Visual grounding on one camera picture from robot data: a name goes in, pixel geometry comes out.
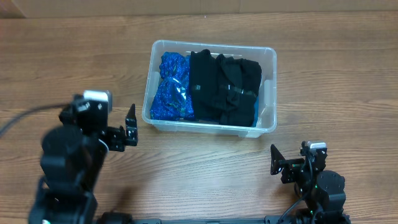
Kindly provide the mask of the small black garment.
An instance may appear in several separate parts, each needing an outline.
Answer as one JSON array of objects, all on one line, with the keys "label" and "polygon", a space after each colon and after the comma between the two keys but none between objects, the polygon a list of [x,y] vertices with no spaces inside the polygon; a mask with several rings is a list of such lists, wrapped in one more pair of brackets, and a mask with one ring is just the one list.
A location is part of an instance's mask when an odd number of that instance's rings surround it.
[{"label": "small black garment", "polygon": [[213,106],[213,97],[218,91],[219,63],[208,49],[191,52],[190,94],[196,119],[216,121],[220,110]]}]

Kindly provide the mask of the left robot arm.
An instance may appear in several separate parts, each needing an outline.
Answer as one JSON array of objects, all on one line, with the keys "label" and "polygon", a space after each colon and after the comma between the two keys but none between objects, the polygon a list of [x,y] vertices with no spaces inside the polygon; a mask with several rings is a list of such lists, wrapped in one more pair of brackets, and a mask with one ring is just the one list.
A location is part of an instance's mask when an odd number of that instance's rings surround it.
[{"label": "left robot arm", "polygon": [[39,180],[29,223],[92,223],[98,206],[96,181],[109,151],[136,146],[136,107],[125,126],[108,126],[109,100],[77,95],[59,114],[61,126],[42,139]]}]

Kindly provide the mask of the large black taped garment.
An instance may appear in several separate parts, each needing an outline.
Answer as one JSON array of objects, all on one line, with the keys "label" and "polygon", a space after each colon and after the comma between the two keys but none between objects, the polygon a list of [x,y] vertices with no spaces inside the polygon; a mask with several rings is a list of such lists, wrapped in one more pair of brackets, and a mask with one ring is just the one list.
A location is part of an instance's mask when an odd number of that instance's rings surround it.
[{"label": "large black taped garment", "polygon": [[228,126],[252,126],[255,118],[254,105],[257,98],[236,92],[228,92],[219,103],[220,124]]}]

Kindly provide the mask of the blue denim jeans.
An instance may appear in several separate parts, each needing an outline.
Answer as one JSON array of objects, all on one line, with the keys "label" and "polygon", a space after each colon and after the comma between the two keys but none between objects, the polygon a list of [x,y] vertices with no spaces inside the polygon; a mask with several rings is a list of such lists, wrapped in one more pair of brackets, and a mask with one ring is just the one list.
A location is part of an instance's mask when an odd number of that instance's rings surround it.
[{"label": "blue denim jeans", "polygon": [[251,127],[256,127],[258,121],[258,109],[259,109],[259,98],[256,98],[256,102],[254,103],[254,120]]}]

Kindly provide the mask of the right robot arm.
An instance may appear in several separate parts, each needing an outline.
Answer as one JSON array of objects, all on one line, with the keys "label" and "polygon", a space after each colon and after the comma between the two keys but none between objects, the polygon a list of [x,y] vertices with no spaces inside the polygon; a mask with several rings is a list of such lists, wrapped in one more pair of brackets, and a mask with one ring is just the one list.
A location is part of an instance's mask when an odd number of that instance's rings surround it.
[{"label": "right robot arm", "polygon": [[271,145],[271,174],[281,174],[281,182],[293,183],[298,200],[281,216],[266,216],[265,223],[350,223],[344,214],[345,178],[326,170],[327,145],[321,141],[303,141],[300,159],[285,159]]}]

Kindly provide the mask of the sparkly blue fabric bundle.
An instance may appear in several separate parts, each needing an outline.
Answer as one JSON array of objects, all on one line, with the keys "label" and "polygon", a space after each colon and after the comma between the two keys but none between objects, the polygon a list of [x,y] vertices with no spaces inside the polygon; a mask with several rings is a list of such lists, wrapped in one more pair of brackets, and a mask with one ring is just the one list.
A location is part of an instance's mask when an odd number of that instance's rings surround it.
[{"label": "sparkly blue fabric bundle", "polygon": [[192,96],[189,90],[190,56],[166,52],[161,56],[159,69],[162,81],[150,108],[150,118],[194,121]]}]

